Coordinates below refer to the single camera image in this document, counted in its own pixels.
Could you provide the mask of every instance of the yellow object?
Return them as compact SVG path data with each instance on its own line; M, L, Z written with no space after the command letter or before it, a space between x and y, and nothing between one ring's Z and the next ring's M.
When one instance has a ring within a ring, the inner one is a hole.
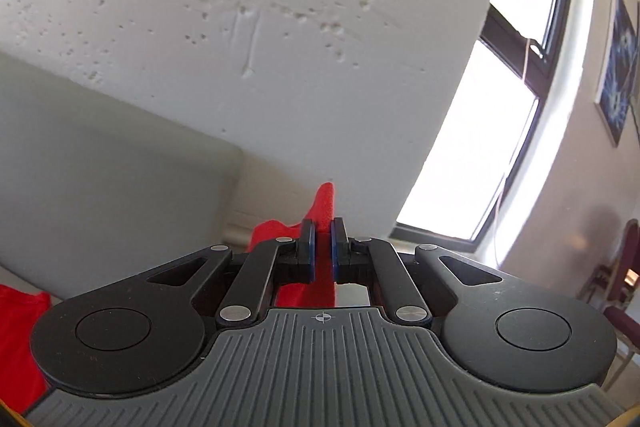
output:
M29 422L27 422L27 420L25 420L22 416L20 416L17 412L15 412L12 409L9 409L7 407L7 405L0 400L0 408L4 409L5 411L7 411L9 413L9 415L11 415L13 417L13 419L15 420L15 424L20 427L33 427L33 425L31 425Z
M618 416L607 427L627 427L631 420L635 420L640 416L640 405L636 405L625 412L623 415Z

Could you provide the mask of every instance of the window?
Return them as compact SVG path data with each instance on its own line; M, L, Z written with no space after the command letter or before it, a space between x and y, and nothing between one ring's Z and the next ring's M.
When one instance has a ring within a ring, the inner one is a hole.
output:
M480 38L392 237L476 250L545 105L568 7L569 0L491 0Z

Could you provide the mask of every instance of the folded red fabric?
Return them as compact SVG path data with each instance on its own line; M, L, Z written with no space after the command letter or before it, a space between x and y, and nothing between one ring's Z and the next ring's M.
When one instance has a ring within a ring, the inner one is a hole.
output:
M316 225L316 280L311 284L287 284L279 289L279 308L333 308L335 288L331 260L331 221L334 219L334 184L320 185L305 219ZM281 236L300 237L300 223L288 227L279 221L265 221L254 228L249 250L260 241Z
M0 285L0 399L22 413L46 390L29 348L40 316L51 308L47 293L29 295Z

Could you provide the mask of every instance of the floor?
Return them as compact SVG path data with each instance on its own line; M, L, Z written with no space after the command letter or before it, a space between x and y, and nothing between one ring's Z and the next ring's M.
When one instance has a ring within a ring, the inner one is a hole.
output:
M616 360L613 361L609 369L608 376L618 368L621 362L622 359L616 357ZM625 409L629 409L631 406L640 403L640 367L635 363L630 363L618 380L616 380L616 383L611 386L608 394Z

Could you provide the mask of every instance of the triangular cutout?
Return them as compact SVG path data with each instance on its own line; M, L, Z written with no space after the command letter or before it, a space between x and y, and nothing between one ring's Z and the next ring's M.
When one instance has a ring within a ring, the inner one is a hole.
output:
M485 272L475 266L464 263L454 257L443 255L440 260L449 268L453 275L465 286L478 286L479 284L488 284L492 282L500 282L501 277L489 272Z
M178 264L173 268L164 270L163 272L152 275L147 279L155 284L166 284L169 286L182 286L195 275L195 273L207 262L205 257L191 259L183 264Z

